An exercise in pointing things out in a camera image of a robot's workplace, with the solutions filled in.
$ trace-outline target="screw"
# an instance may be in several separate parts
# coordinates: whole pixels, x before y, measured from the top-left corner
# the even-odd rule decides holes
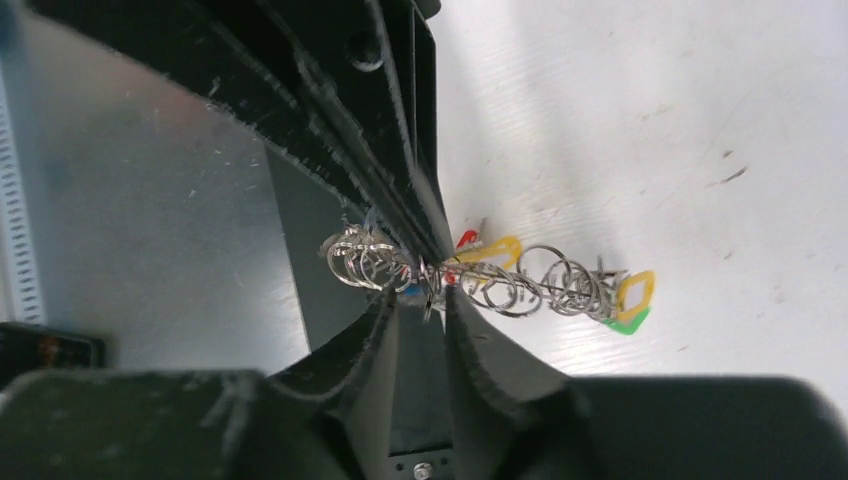
[[[345,44],[345,54],[351,65],[362,72],[373,72],[383,66],[380,40],[369,32],[357,32]]]
[[[429,463],[419,463],[412,469],[412,476],[415,480],[429,480],[433,478],[433,466]]]

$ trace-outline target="scratch mark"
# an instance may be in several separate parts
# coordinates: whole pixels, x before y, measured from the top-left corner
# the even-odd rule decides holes
[[[206,96],[211,97],[212,95],[215,95],[215,92],[217,92],[219,88],[221,88],[221,77],[215,77],[212,80],[212,90],[209,90],[209,93]]]
[[[239,276],[238,272],[236,271],[236,266],[233,264],[233,259],[230,258],[230,255],[228,253],[226,253],[226,252],[221,252],[221,253],[224,254],[224,258],[226,258],[227,263],[230,264],[230,270],[233,271],[233,279],[236,281],[236,285],[238,285],[240,288],[244,288],[244,282],[242,281],[241,277]]]
[[[249,405],[255,397],[256,385],[244,376],[221,377],[221,396],[200,420],[201,428],[214,427],[225,419],[226,426],[221,437],[221,453],[230,457],[235,453],[238,437],[247,427]]]
[[[254,125],[257,125],[257,124],[259,124],[259,122],[261,122],[262,120],[265,120],[266,118],[270,117],[270,116],[271,116],[271,115],[273,115],[273,114],[274,114],[274,112],[268,112],[268,113],[266,113],[265,115],[262,115],[261,117],[259,117],[258,119],[256,119],[256,121],[255,121],[255,122],[253,122],[253,124],[254,124]]]
[[[663,200],[662,200],[662,201],[661,201],[661,202],[660,202],[660,203],[659,203],[656,207],[654,207],[654,209],[653,209],[653,210],[651,210],[651,213],[654,213],[654,212],[656,212],[657,210],[659,210],[659,209],[660,209],[660,207],[662,207],[663,205],[665,205],[665,202],[667,202],[667,201],[671,200],[671,199],[672,199],[675,195],[677,195],[677,192],[679,192],[679,191],[680,191],[680,188],[681,188],[681,187],[682,187],[682,184],[681,184],[681,186],[680,186],[680,187],[677,187],[677,190],[675,190],[674,192],[672,192],[672,193],[671,193],[671,195],[669,195],[669,196],[665,197],[665,198],[664,198],[664,199],[663,199]]]
[[[613,195],[613,196],[612,196],[612,198],[610,198],[609,200],[607,200],[607,203],[605,203],[605,204],[604,204],[604,206],[603,206],[603,207],[601,207],[601,211],[603,212],[603,211],[604,211],[604,209],[605,209],[605,208],[607,208],[607,205],[609,205],[609,204],[610,204],[610,202],[612,202],[613,200],[615,200],[615,195]]]
[[[121,454],[121,452],[123,452],[123,450],[124,449],[121,448],[120,445],[118,445],[117,443],[113,443],[113,444],[109,445],[108,447],[106,447],[103,451],[101,451],[98,454],[98,457],[100,457],[100,458],[117,457],[118,455]]]
[[[747,172],[747,171],[748,171],[748,167],[747,167],[747,166],[746,166],[746,167],[742,167],[742,168],[740,168],[740,169],[739,169],[739,171],[738,171],[738,172],[734,173],[733,175],[731,175],[731,176],[729,176],[729,177],[725,178],[724,180],[722,180],[722,181],[720,181],[720,182],[718,182],[718,183],[720,183],[720,184],[724,185],[725,183],[732,182],[733,180],[736,180],[737,178],[741,177],[741,176],[742,176],[745,172]]]
[[[665,115],[666,113],[668,113],[668,112],[670,112],[674,109],[675,109],[674,105],[666,105],[664,103],[661,103],[657,106],[657,111],[654,112],[654,115],[661,117],[661,116]]]
[[[212,375],[210,374],[192,373],[189,378],[189,381],[183,385],[182,391],[193,392],[194,390],[197,390],[198,388],[203,386],[203,384],[208,383],[209,380],[212,380]]]
[[[783,284],[778,283],[774,286],[772,300],[774,300],[774,303],[777,304],[781,304],[786,301],[786,294],[783,293]]]

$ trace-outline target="black object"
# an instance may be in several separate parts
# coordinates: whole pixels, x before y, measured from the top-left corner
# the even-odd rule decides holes
[[[433,264],[452,253],[436,177],[435,56],[423,21],[436,2],[28,3],[208,97],[263,135],[272,161],[289,161],[344,200],[336,209],[322,199],[324,214],[375,208],[414,258]],[[275,187],[286,180],[276,178]],[[317,247],[297,254],[314,255]],[[330,281],[329,273],[307,278],[299,268],[301,295]],[[731,382],[722,393],[737,403],[728,404],[705,395],[705,383],[678,382],[680,389],[668,394],[664,388],[674,387],[666,381],[575,380],[500,334],[452,288],[444,337],[437,322],[403,319],[392,292],[344,328],[363,308],[356,294],[346,298],[347,308],[327,310],[332,318],[321,318],[320,304],[310,303],[304,317],[315,351],[267,380],[209,374],[203,378],[212,385],[192,393],[195,377],[181,374],[24,378],[0,415],[0,467],[13,478],[168,480],[190,472],[370,480],[397,478],[399,471],[412,478],[410,462],[439,458],[429,465],[434,478],[449,466],[463,480],[848,474],[844,441],[823,418],[821,403],[796,384]],[[422,375],[442,366],[444,375]],[[57,394],[64,409],[51,398]],[[695,394],[698,401],[689,397]],[[762,408],[766,395],[774,408]],[[626,408],[616,403],[628,399]],[[438,415],[419,416],[434,419],[436,436],[409,433],[425,408],[449,412],[450,444],[439,438]],[[57,423],[49,413],[57,409],[72,420]],[[795,421],[783,421],[787,412]],[[664,425],[664,418],[675,424]],[[88,432],[83,439],[80,428]],[[775,437],[764,440],[768,432]],[[114,444],[104,440],[131,448],[113,459]],[[793,449],[798,441],[826,447]],[[185,445],[193,446],[184,453]],[[667,452],[677,458],[667,461]]]
[[[42,368],[103,366],[103,341],[23,323],[0,323],[0,389]]]

